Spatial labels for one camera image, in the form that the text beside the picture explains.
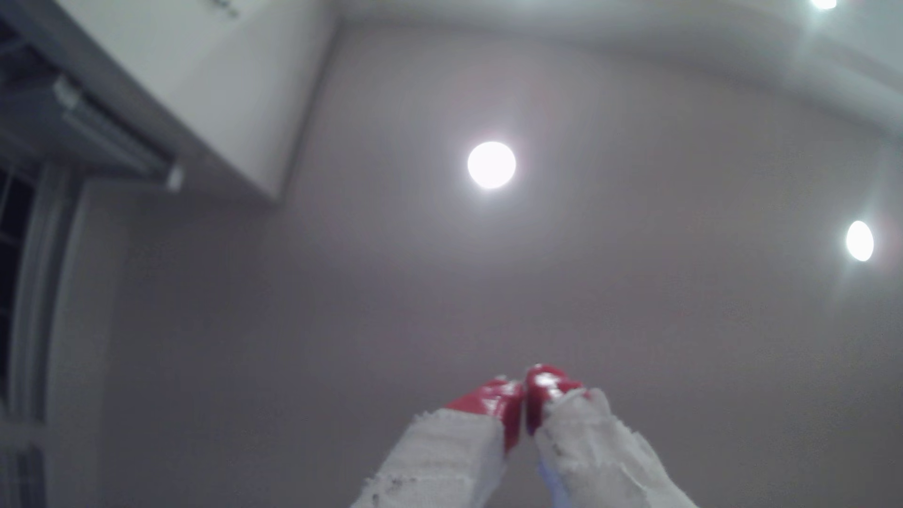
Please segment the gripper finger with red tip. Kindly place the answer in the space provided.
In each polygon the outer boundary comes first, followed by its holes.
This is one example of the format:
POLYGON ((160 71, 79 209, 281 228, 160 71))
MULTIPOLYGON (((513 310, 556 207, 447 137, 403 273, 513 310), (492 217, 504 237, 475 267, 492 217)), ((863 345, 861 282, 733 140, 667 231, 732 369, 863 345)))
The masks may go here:
POLYGON ((525 388, 496 377, 417 415, 352 507, 484 507, 520 438, 525 388))
POLYGON ((554 507, 696 507, 606 393, 536 364, 525 375, 525 424, 554 507))

